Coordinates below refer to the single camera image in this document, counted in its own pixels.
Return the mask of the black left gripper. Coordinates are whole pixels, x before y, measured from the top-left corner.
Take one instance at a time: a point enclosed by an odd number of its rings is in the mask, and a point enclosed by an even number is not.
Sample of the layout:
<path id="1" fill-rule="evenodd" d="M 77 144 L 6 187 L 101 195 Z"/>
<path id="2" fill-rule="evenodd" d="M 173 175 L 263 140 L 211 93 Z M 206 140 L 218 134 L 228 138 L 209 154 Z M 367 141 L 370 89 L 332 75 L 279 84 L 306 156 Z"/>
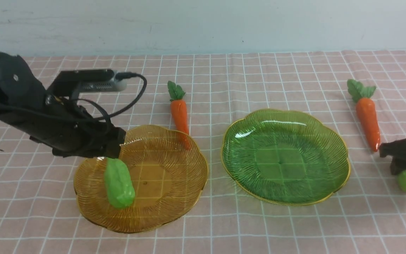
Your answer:
<path id="1" fill-rule="evenodd" d="M 103 116 L 103 122 L 89 114 L 78 98 L 67 99 L 49 95 L 45 100 L 45 110 L 49 116 L 73 119 L 72 122 L 45 119 L 34 125 L 36 133 L 30 136 L 35 143 L 52 148 L 58 157 L 110 157 L 118 158 L 126 131 L 116 127 L 107 111 L 92 100 L 84 101 L 94 106 Z"/>

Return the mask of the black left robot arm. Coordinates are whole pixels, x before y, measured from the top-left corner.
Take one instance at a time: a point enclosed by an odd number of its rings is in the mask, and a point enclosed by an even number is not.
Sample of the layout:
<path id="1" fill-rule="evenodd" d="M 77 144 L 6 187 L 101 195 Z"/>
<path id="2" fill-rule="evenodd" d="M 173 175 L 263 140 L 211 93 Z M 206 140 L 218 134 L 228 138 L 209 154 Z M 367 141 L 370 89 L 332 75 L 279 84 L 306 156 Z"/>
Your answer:
<path id="1" fill-rule="evenodd" d="M 0 53 L 0 121 L 44 144 L 59 157 L 118 158 L 125 131 L 95 120 L 79 94 L 116 85 L 110 69 L 61 71 L 46 88 L 21 56 Z"/>

